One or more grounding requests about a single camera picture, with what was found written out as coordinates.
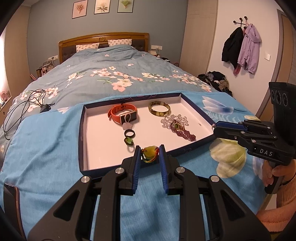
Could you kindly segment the person right hand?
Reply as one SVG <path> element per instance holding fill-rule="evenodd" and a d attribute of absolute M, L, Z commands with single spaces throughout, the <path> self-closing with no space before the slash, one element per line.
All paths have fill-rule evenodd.
<path fill-rule="evenodd" d="M 279 165 L 272 167 L 269 161 L 264 160 L 262 165 L 262 181 L 264 186 L 271 185 L 274 181 L 274 177 L 283 177 L 284 183 L 289 182 L 295 176 L 295 159 L 291 160 L 287 166 Z"/>

